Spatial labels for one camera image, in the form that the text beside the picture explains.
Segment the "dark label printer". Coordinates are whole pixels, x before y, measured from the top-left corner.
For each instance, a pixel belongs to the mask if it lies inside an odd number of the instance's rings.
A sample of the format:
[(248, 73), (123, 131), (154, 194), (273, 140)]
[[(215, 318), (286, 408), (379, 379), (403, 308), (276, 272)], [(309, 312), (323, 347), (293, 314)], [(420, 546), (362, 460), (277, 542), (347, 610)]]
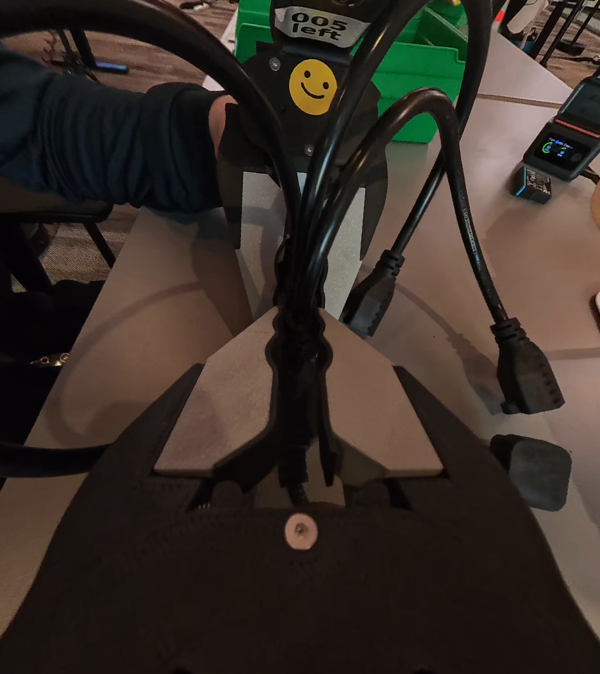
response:
[(585, 78), (532, 141), (523, 164), (568, 182), (599, 153), (600, 79)]

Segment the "person's left forearm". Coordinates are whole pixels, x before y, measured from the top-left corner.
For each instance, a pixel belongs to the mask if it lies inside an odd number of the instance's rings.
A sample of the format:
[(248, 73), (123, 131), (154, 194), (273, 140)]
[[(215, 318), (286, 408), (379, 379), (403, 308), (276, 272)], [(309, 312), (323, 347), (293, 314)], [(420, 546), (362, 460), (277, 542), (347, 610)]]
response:
[(222, 206), (208, 114), (222, 92), (58, 73), (0, 43), (0, 177), (27, 190), (195, 216)]

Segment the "green plastic bin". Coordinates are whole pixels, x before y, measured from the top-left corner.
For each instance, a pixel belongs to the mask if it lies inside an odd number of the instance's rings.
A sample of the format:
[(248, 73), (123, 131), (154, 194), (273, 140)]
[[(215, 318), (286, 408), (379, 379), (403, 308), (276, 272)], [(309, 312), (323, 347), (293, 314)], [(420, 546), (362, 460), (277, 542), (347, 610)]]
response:
[[(422, 68), (413, 72), (395, 72), (379, 68), (373, 75), (372, 82), (380, 92), (378, 115), (381, 116), (397, 100), (409, 92), (421, 88), (436, 88), (443, 91), (451, 101), (455, 101), (461, 88), (464, 64), (450, 68), (435, 67), (433, 70)], [(428, 144), (438, 130), (436, 122), (428, 113), (419, 114), (407, 122), (397, 132), (393, 140), (415, 144)]]
[[(271, 43), (269, 1), (241, 1), (235, 25), (235, 51), (243, 63), (259, 42)], [(378, 70), (412, 71), (414, 66), (464, 66), (467, 17), (459, 1), (431, 1), (416, 14), (390, 47)]]

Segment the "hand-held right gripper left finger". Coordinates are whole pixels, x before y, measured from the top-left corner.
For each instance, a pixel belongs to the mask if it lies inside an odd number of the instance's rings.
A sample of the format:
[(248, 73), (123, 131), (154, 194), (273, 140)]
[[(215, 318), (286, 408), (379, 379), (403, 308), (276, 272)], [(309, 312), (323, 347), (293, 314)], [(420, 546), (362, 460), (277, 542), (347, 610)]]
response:
[(261, 436), (270, 420), (273, 369), (266, 356), (272, 308), (206, 361), (154, 470), (212, 477)]

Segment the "black blue floor stand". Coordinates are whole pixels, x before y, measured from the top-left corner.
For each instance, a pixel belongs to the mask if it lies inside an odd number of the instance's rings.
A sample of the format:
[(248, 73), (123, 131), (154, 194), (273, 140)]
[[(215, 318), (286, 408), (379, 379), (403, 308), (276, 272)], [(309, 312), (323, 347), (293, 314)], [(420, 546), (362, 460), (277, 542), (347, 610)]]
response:
[(66, 72), (97, 81), (96, 73), (127, 75), (127, 65), (102, 61), (93, 54), (90, 41), (81, 28), (49, 30), (46, 63)]

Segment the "black bag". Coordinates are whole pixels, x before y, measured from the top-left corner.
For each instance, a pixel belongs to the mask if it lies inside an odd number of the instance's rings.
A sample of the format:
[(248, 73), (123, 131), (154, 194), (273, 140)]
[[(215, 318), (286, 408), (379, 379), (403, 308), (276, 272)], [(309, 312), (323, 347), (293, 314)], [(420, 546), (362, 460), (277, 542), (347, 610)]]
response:
[(104, 281), (62, 280), (48, 292), (0, 289), (0, 440), (23, 443)]

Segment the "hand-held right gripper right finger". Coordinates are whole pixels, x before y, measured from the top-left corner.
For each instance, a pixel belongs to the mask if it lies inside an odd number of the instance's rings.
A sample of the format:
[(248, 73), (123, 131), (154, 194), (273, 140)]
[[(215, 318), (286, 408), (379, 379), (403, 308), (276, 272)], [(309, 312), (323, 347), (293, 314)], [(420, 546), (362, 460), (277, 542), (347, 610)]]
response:
[(392, 362), (324, 309), (328, 417), (343, 484), (437, 476), (443, 466)]

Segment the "black square power plug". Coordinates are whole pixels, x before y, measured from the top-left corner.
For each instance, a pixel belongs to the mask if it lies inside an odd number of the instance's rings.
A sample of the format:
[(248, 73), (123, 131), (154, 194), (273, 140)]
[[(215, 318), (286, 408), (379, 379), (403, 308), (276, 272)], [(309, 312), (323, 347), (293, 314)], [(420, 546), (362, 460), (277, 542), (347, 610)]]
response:
[(533, 509), (560, 511), (566, 504), (572, 456), (564, 448), (523, 435), (495, 435), (490, 452)]

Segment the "black chair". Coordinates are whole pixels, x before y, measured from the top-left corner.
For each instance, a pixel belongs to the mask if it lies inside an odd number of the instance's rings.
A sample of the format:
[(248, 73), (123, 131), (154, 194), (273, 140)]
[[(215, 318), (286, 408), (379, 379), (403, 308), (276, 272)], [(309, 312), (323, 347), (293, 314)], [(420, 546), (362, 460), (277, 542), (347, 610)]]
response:
[(110, 215), (112, 205), (90, 200), (73, 204), (48, 193), (25, 190), (0, 177), (0, 249), (10, 273), (25, 290), (48, 292), (52, 283), (31, 248), (25, 224), (80, 224), (111, 268), (116, 257), (98, 225)]

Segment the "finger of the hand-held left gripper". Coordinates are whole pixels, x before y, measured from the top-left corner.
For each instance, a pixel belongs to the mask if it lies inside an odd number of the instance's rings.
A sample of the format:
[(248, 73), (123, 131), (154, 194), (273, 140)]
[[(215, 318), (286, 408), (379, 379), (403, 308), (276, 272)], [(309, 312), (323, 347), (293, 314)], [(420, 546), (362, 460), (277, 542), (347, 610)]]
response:
[(240, 273), (254, 320), (273, 305), (274, 263), (285, 233), (286, 205), (268, 174), (243, 173)]
[(361, 267), (361, 242), (366, 189), (360, 187), (343, 221), (328, 255), (328, 271), (323, 282), (324, 308), (339, 319)]

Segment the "small black box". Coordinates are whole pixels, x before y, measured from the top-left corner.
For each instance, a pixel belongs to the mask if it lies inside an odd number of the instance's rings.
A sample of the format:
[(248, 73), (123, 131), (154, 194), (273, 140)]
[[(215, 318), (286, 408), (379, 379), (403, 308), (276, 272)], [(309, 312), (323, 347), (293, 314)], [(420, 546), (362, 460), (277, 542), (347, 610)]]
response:
[(509, 194), (515, 198), (544, 205), (552, 198), (552, 182), (549, 176), (521, 165), (510, 180)]

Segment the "person's left hand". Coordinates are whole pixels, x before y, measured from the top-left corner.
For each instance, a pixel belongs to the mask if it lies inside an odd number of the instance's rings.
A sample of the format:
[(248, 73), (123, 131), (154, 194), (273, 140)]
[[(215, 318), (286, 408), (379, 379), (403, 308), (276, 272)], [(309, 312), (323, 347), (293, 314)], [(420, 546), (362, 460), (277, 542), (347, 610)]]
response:
[(219, 156), (220, 142), (227, 122), (227, 107), (236, 104), (237, 102), (233, 97), (223, 95), (215, 99), (210, 106), (208, 126), (216, 158)]

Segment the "black tripod stand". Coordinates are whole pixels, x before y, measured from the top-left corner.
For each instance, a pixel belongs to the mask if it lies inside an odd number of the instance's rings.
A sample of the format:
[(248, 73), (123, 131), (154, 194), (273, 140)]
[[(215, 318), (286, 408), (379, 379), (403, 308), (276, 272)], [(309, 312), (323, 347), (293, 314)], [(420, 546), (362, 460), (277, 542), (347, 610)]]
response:
[(581, 56), (585, 49), (581, 35), (599, 7), (600, 1), (553, 1), (530, 56), (543, 67), (548, 66), (556, 52)]

